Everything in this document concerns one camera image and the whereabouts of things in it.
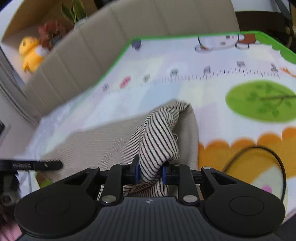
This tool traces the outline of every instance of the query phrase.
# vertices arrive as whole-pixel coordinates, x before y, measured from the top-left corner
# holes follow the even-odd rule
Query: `stuffed duck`
[[[37,38],[25,37],[20,43],[19,53],[23,57],[22,68],[24,72],[34,73],[48,55],[48,50],[41,46]]]

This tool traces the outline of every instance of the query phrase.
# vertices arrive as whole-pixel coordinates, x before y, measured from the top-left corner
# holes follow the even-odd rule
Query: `green tree print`
[[[256,80],[232,88],[226,103],[234,112],[259,121],[287,122],[296,117],[295,93],[269,80]]]

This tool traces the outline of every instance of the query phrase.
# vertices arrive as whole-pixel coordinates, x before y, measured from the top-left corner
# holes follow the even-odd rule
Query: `red flower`
[[[130,81],[131,81],[131,77],[130,76],[124,77],[123,78],[123,81],[119,85],[119,88],[120,89],[125,88]]]
[[[49,50],[53,47],[53,39],[62,38],[66,35],[65,27],[58,20],[46,22],[44,25],[39,26],[38,33],[40,35],[40,42],[42,47]]]

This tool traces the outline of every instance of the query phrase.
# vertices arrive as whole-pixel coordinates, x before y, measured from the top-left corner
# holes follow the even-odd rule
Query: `black cable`
[[[282,173],[282,176],[283,176],[283,190],[282,190],[282,194],[281,194],[281,201],[283,202],[284,201],[284,197],[285,197],[285,193],[286,193],[286,188],[287,188],[287,179],[286,179],[286,171],[285,171],[285,167],[284,167],[284,164],[283,162],[281,161],[280,157],[278,156],[278,154],[276,154],[273,150],[265,147],[265,146],[249,146],[249,147],[246,147],[245,149],[242,149],[239,153],[237,153],[233,158],[232,160],[230,160],[230,162],[226,165],[226,167],[224,168],[224,170],[222,171],[223,173],[226,173],[229,168],[231,167],[231,165],[239,158],[241,157],[242,154],[244,154],[245,152],[251,150],[251,149],[262,149],[262,150],[265,150],[269,153],[271,153],[275,158],[276,160],[278,161],[280,167],[281,167],[281,173]]]

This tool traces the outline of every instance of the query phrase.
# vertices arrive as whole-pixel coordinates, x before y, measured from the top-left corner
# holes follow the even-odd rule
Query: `beige couch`
[[[231,0],[119,0],[71,31],[24,88],[41,116],[97,83],[136,36],[239,31]]]

